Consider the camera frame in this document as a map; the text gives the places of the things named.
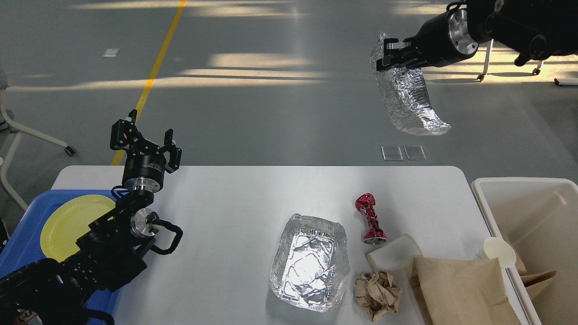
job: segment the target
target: white table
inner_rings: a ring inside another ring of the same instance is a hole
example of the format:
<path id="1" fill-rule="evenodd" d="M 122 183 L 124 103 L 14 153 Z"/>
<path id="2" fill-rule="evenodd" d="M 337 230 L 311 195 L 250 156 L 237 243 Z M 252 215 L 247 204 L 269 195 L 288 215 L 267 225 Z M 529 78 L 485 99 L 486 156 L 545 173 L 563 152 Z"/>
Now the white table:
<path id="1" fill-rule="evenodd" d="M 71 166 L 53 189 L 110 189 L 123 168 Z M 490 236 L 464 174 L 455 167 L 181 167 L 165 175 L 151 206 L 184 237 L 168 256 L 152 252 L 148 269 L 123 288 L 117 324 L 370 324 L 353 297 L 354 279 L 370 271 L 367 231 L 354 201 L 376 198 L 389 240 L 411 235 L 426 257 L 474 259 Z M 341 223 L 351 272 L 339 309 L 317 313 L 280 301 L 268 286 L 279 236 L 294 213 Z M 167 246 L 171 235 L 161 234 Z M 522 307 L 504 272 L 509 300 Z M 385 324 L 423 324 L 402 304 Z"/>

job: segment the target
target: white plastic bin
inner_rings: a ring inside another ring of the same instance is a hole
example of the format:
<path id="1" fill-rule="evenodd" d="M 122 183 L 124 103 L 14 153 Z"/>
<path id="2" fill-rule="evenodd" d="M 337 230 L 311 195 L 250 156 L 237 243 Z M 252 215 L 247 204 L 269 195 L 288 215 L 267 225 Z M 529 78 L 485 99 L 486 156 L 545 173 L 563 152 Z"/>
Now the white plastic bin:
<path id="1" fill-rule="evenodd" d="M 508 270 L 530 322 L 577 324 L 578 186 L 555 178 L 480 178 L 472 188 L 492 235 L 510 239 L 528 274 L 558 271 L 532 306 L 516 269 Z"/>

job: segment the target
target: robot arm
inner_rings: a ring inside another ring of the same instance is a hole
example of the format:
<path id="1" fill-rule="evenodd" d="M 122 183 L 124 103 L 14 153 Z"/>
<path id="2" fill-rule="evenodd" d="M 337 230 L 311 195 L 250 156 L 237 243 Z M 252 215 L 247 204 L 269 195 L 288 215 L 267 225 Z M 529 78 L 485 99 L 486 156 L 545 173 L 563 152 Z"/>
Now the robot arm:
<path id="1" fill-rule="evenodd" d="M 471 58 L 479 43 L 496 39 L 519 52 L 514 61 L 578 53 L 578 14 L 567 0 L 466 0 L 426 21 L 419 32 L 400 42 L 384 40 L 377 70 L 445 67 Z"/>
<path id="2" fill-rule="evenodd" d="M 112 189 L 115 207 L 88 225 L 90 231 L 76 240 L 80 250 L 74 255 L 60 263 L 44 258 L 0 279 L 0 324 L 38 318 L 45 325 L 85 325 L 97 318 L 112 325 L 112 316 L 86 309 L 84 303 L 97 290 L 115 291 L 137 277 L 147 267 L 142 258 L 149 250 L 160 255 L 175 251 L 183 231 L 147 207 L 162 188 L 165 171 L 179 169 L 181 149 L 172 141 L 172 130 L 165 133 L 163 147 L 148 141 L 135 119 L 133 110 L 112 127 L 111 149 L 127 153 L 122 185 Z M 154 244 L 159 228 L 175 234 L 167 249 Z"/>

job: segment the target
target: black cable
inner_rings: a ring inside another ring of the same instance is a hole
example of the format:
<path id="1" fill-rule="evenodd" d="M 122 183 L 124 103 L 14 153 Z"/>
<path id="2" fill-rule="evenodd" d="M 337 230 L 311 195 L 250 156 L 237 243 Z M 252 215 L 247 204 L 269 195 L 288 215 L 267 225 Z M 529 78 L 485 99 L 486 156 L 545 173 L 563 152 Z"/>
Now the black cable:
<path id="1" fill-rule="evenodd" d="M 452 2 L 452 3 L 450 3 L 450 4 L 448 4 L 448 5 L 446 6 L 446 11 L 448 12 L 448 11 L 450 11 L 450 10 L 457 10 L 457 9 L 459 9 L 463 4 L 464 4 L 464 3 L 461 2 L 461 1 Z"/>
<path id="2" fill-rule="evenodd" d="M 114 325 L 114 318 L 106 312 L 87 308 L 80 308 L 80 310 L 90 318 L 100 319 L 104 321 L 106 325 Z"/>
<path id="3" fill-rule="evenodd" d="M 165 229 L 175 233 L 175 237 L 173 238 L 173 242 L 171 243 L 171 246 L 169 248 L 161 249 L 157 245 L 153 245 L 153 247 L 151 247 L 150 250 L 159 255 L 168 255 L 174 252 L 177 246 L 179 245 L 181 238 L 183 237 L 183 230 L 179 226 L 176 226 L 168 221 L 161 219 L 154 219 L 150 223 L 164 227 Z"/>
<path id="4" fill-rule="evenodd" d="M 116 192 L 116 190 L 119 190 L 119 189 L 122 189 L 121 192 L 123 192 L 123 193 L 128 193 L 128 190 L 125 189 L 122 185 L 114 186 L 114 187 L 110 190 L 110 193 L 111 193 L 112 196 L 114 196 L 114 198 L 117 199 L 117 200 L 118 200 L 119 198 L 121 198 L 122 196 L 125 195 L 125 194 L 124 194 L 124 195 L 122 195 L 122 196 L 119 196 L 118 193 Z"/>

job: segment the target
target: caster wheel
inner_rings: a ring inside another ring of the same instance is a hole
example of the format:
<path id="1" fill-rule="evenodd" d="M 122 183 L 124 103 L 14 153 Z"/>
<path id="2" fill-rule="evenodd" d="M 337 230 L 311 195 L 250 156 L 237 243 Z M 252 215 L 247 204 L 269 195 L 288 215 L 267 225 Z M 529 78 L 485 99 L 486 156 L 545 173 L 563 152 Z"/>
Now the caster wheel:
<path id="1" fill-rule="evenodd" d="M 64 152 L 66 152 L 67 155 L 72 156 L 73 154 L 76 153 L 76 149 L 74 149 L 74 147 L 72 146 L 68 146 L 64 148 Z"/>

